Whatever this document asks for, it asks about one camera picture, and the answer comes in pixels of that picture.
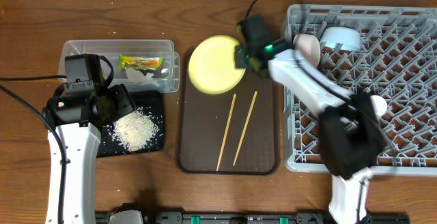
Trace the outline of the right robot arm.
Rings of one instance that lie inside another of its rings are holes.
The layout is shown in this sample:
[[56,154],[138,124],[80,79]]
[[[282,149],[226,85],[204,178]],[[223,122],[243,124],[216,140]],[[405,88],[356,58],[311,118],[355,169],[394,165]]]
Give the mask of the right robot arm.
[[246,16],[237,29],[244,42],[235,47],[236,67],[282,84],[316,116],[320,156],[332,175],[333,220],[361,223],[371,166],[386,146],[371,95],[349,92],[317,70],[313,54],[320,45],[313,35],[275,39],[259,14]]

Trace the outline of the white tissue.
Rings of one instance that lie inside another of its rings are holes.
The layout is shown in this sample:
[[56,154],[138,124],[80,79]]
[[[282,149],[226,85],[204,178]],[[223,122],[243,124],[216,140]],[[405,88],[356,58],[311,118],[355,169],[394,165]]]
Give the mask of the white tissue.
[[159,87],[160,83],[154,79],[154,73],[142,73],[140,70],[126,69],[126,76],[133,85],[154,85]]

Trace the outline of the white cup green inside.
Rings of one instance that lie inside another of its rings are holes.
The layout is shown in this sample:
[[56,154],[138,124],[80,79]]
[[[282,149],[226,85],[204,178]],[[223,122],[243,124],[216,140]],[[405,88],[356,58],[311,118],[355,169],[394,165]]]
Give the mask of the white cup green inside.
[[386,100],[379,95],[371,95],[371,102],[375,111],[376,117],[381,118],[388,109]]

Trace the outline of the green snack wrapper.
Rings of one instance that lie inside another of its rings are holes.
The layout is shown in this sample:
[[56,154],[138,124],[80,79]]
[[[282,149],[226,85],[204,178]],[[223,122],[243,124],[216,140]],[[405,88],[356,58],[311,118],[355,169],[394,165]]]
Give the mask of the green snack wrapper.
[[119,56],[119,69],[156,70],[161,67],[163,57]]

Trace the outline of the pale pink bowl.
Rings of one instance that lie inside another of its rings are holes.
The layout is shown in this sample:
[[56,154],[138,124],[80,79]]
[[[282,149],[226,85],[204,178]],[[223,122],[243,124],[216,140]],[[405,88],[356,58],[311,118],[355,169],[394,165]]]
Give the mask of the pale pink bowl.
[[310,34],[297,34],[293,43],[305,59],[315,68],[318,67],[321,57],[320,42],[316,36]]

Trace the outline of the yellow round plate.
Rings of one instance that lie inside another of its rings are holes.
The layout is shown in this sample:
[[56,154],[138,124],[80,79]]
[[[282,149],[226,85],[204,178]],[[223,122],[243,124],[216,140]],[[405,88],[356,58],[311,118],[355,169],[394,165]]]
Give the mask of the yellow round plate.
[[225,35],[202,41],[188,62],[188,76],[194,87],[210,95],[223,94],[234,88],[245,73],[245,69],[235,66],[237,45],[237,39]]

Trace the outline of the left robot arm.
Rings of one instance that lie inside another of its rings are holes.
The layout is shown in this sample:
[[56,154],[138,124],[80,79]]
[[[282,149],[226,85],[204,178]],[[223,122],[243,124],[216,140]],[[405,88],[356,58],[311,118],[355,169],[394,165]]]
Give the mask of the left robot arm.
[[65,58],[66,82],[48,99],[42,115],[48,130],[51,177],[47,223],[95,223],[96,157],[102,127],[135,111],[124,85],[105,76],[102,55]]

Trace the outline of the light blue bowl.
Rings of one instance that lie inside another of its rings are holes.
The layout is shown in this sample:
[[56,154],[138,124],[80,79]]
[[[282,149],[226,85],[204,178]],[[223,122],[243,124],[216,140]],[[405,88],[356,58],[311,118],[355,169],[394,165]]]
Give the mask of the light blue bowl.
[[361,49],[360,33],[346,27],[327,28],[320,40],[328,48],[336,48],[341,45],[343,51],[359,51]]

